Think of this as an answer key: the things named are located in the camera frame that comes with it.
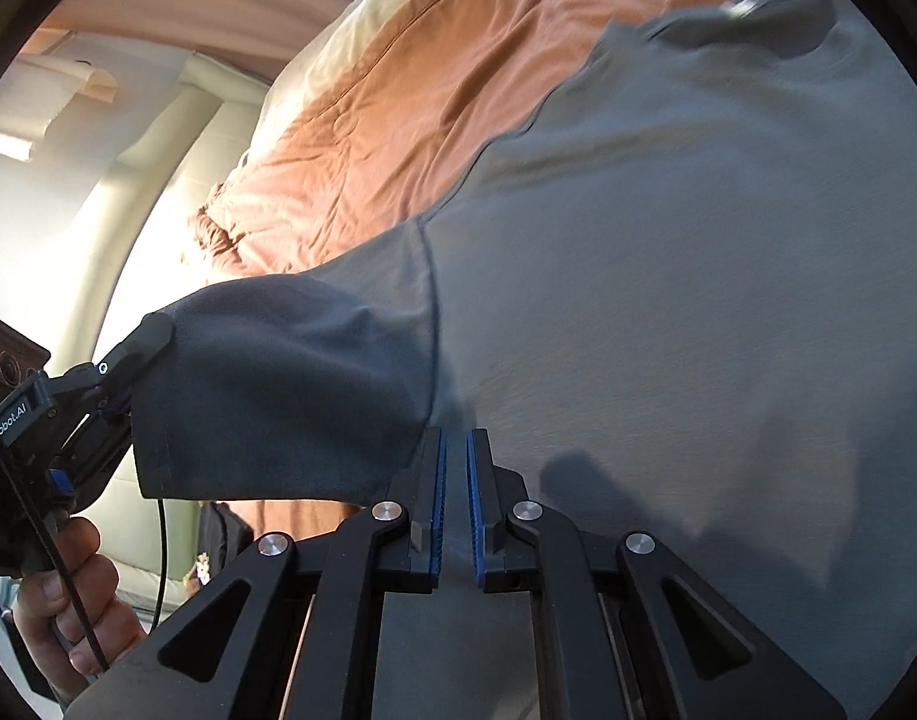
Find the person's left hand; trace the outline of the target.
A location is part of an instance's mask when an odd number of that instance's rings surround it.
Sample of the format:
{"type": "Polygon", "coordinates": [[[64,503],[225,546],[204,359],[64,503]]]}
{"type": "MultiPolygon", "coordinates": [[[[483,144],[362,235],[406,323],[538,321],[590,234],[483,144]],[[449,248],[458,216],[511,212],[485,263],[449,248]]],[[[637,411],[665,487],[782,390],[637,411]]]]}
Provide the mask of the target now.
{"type": "MultiPolygon", "coordinates": [[[[134,609],[117,595],[120,577],[100,552],[99,530],[87,518],[74,517],[56,535],[55,546],[107,663],[115,665],[146,639],[146,631],[134,609]]],[[[24,577],[13,613],[32,660],[61,702],[73,702],[88,687],[88,676],[106,671],[91,650],[66,583],[55,571],[24,577]]]]}

